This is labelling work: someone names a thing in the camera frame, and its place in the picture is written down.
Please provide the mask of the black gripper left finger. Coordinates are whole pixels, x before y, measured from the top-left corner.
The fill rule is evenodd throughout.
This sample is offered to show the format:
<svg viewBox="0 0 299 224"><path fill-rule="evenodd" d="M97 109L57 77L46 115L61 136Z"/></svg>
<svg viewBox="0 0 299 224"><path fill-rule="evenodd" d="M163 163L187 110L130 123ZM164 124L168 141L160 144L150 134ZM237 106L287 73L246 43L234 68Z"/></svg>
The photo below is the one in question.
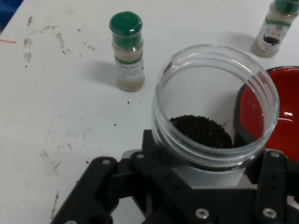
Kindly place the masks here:
<svg viewBox="0 0 299 224"><path fill-rule="evenodd" d="M155 147L151 130L146 130L141 151L120 161L92 160L52 222L110 224L119 200L131 197L147 224L192 224L194 191L152 158Z"/></svg>

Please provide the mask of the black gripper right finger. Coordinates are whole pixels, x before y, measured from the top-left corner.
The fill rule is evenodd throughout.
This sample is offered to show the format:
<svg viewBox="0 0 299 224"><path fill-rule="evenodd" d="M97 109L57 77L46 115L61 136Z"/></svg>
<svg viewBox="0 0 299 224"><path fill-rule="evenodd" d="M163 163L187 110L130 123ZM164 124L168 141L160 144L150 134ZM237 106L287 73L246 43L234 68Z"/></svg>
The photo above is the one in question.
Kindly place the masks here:
<svg viewBox="0 0 299 224"><path fill-rule="evenodd" d="M235 147L249 146L264 136L266 113L255 93L243 85L235 105ZM258 152L245 171L252 183L257 184L255 211L285 211L286 157L278 151Z"/></svg>

